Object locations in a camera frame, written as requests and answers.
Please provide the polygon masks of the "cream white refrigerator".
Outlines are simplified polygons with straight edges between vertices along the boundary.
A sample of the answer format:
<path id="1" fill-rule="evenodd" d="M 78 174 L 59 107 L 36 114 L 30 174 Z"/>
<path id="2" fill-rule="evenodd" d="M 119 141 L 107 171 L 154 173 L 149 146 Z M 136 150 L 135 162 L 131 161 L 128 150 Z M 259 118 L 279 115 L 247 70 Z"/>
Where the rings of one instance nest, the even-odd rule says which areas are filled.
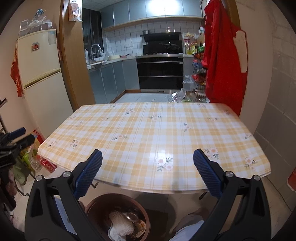
<path id="1" fill-rule="evenodd" d="M 37 51 L 32 51 L 34 42 L 40 44 Z M 16 44 L 24 98 L 39 133 L 47 138 L 73 114 L 60 67 L 57 32 L 30 33 Z"/>

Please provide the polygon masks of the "red hanging apron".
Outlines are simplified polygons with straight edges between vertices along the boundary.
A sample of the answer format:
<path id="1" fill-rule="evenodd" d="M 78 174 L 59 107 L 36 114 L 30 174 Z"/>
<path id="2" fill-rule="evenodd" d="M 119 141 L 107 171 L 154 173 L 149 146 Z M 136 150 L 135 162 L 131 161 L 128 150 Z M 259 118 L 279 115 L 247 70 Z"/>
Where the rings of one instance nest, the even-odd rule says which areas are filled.
<path id="1" fill-rule="evenodd" d="M 240 115 L 248 72 L 246 33 L 231 22 L 222 1 L 210 1 L 205 14 L 206 96 Z"/>

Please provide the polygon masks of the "wooden door frame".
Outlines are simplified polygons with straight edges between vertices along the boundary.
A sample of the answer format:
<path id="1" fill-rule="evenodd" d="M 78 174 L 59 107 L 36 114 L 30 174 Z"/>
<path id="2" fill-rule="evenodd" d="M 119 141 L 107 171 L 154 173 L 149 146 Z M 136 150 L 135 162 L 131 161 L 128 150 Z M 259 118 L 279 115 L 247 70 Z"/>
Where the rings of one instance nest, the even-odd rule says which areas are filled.
<path id="1" fill-rule="evenodd" d="M 69 4 L 61 1 L 58 44 L 67 94 L 76 111 L 83 105 L 95 104 L 95 98 L 85 60 L 82 23 L 69 21 Z"/>

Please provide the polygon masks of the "red cardboard box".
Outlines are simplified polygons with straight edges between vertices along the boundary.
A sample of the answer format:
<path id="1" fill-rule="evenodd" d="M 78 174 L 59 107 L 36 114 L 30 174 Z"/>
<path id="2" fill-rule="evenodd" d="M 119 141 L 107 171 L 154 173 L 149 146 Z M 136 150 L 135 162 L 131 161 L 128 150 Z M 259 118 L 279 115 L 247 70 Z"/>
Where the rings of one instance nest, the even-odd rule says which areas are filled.
<path id="1" fill-rule="evenodd" d="M 296 192 L 296 168 L 290 174 L 287 179 L 287 186 L 293 191 Z"/>

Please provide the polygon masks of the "black range hood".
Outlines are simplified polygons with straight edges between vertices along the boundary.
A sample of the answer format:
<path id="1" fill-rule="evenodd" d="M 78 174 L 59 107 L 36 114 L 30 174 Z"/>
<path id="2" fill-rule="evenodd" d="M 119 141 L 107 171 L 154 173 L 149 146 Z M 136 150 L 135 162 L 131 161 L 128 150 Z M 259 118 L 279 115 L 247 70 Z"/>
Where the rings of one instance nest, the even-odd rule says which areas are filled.
<path id="1" fill-rule="evenodd" d="M 181 32 L 141 35 L 144 55 L 183 53 Z"/>

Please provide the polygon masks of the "clear plastic bags on floor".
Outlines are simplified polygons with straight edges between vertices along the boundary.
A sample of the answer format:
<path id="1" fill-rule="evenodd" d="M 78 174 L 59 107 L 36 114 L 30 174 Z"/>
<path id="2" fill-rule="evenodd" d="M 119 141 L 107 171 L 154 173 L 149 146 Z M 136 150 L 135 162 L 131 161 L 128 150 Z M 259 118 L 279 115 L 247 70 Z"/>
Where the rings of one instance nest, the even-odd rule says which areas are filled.
<path id="1" fill-rule="evenodd" d="M 168 102 L 195 102 L 197 96 L 197 83 L 192 75 L 186 75 L 183 81 L 183 87 L 177 92 L 172 92 L 168 97 Z"/>

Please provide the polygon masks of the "white foam fruit net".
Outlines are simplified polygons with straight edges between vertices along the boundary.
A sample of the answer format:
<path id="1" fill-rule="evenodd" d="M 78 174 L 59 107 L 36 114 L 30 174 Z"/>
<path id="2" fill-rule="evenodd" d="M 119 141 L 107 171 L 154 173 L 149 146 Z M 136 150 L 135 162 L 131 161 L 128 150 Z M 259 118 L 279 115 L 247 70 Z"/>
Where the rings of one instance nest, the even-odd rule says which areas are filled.
<path id="1" fill-rule="evenodd" d="M 121 212 L 114 211 L 109 214 L 109 218 L 112 222 L 119 236 L 131 235 L 134 232 L 134 226 Z"/>

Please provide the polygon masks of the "red fridge magnet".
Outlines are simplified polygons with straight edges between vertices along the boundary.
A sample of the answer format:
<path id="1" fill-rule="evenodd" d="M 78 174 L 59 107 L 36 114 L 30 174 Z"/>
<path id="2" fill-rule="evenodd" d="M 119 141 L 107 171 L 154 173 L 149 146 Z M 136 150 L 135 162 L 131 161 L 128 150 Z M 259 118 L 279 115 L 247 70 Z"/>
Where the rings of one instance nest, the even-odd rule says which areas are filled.
<path id="1" fill-rule="evenodd" d="M 37 51 L 39 50 L 40 48 L 40 44 L 38 42 L 34 42 L 32 45 L 31 45 L 31 48 L 32 48 L 32 51 Z"/>

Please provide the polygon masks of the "red gold wrapper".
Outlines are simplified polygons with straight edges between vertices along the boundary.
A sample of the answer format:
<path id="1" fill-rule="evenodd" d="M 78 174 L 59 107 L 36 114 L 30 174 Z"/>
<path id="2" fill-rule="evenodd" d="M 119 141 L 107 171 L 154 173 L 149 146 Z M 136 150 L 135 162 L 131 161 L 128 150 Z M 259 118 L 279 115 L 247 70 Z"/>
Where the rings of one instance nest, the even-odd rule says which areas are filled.
<path id="1" fill-rule="evenodd" d="M 146 231 L 147 225 L 143 220 L 134 223 L 134 236 L 140 238 Z"/>

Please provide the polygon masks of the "chrome kitchen faucet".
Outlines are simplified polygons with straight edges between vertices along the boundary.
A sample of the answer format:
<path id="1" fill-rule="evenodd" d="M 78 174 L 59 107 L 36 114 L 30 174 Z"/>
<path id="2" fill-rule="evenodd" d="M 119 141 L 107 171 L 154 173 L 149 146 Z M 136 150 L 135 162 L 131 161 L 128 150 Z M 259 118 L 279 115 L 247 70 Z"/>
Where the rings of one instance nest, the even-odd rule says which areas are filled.
<path id="1" fill-rule="evenodd" d="M 90 52 L 91 52 L 90 54 L 91 60 L 94 60 L 95 58 L 101 56 L 101 54 L 103 53 L 103 50 L 99 44 L 95 43 L 91 46 Z"/>

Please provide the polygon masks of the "yellow plaid tablecloth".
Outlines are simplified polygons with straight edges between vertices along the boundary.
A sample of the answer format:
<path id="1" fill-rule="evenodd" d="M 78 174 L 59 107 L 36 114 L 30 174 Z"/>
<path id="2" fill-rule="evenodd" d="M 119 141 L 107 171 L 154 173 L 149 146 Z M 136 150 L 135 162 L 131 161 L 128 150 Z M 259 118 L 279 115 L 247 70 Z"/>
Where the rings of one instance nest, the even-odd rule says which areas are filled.
<path id="1" fill-rule="evenodd" d="M 95 178 L 132 191 L 204 190 L 193 163 L 196 149 L 238 177 L 271 173 L 248 128 L 228 106 L 217 103 L 84 105 L 48 136 L 38 154 L 73 170 L 96 149 L 103 161 Z"/>

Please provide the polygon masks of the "brown round trash bin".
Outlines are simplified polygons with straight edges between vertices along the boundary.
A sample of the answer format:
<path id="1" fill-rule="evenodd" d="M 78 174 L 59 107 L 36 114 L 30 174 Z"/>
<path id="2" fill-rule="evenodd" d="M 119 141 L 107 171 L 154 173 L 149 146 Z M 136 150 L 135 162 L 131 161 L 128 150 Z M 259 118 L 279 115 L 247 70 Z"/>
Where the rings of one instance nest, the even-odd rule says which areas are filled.
<path id="1" fill-rule="evenodd" d="M 135 199 L 123 194 L 109 193 L 93 199 L 85 209 L 86 215 L 97 231 L 105 238 L 110 240 L 107 231 L 111 226 L 109 214 L 113 211 L 132 212 L 136 214 L 140 220 L 144 221 L 147 228 L 140 237 L 127 240 L 146 240 L 149 236 L 151 224 L 149 216 L 143 206 Z"/>

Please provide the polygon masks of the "black built-in oven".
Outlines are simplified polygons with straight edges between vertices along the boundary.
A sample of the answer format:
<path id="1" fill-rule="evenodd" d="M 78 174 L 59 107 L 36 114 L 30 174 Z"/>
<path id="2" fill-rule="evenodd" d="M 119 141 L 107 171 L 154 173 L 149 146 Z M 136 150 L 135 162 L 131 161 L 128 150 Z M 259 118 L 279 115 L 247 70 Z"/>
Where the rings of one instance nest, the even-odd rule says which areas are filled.
<path id="1" fill-rule="evenodd" d="M 155 54 L 136 57 L 140 90 L 181 90 L 184 81 L 183 54 Z"/>

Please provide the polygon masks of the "red hanging decoration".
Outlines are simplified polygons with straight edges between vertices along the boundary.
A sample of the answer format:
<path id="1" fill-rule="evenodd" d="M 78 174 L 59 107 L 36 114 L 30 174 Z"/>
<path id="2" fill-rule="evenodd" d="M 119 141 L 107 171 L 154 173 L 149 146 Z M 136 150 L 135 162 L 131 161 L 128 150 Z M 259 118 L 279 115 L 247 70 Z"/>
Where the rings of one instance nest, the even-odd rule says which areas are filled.
<path id="1" fill-rule="evenodd" d="M 18 97 L 22 97 L 23 88 L 22 88 L 20 73 L 19 73 L 19 65 L 18 65 L 18 57 L 17 57 L 17 45 L 15 46 L 14 59 L 13 59 L 12 64 L 11 64 L 10 76 L 11 76 L 12 80 L 14 81 L 14 83 L 16 85 L 16 90 L 17 90 Z"/>

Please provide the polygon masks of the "crushed blue soda can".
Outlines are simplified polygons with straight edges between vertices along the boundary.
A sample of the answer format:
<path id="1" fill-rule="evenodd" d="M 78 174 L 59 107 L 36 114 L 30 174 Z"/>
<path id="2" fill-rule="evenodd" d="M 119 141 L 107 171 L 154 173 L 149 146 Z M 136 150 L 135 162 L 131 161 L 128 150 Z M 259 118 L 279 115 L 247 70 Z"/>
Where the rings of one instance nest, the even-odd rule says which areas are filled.
<path id="1" fill-rule="evenodd" d="M 139 221 L 138 216 L 133 212 L 127 212 L 126 213 L 126 218 L 128 220 L 130 220 L 131 222 L 138 222 Z"/>

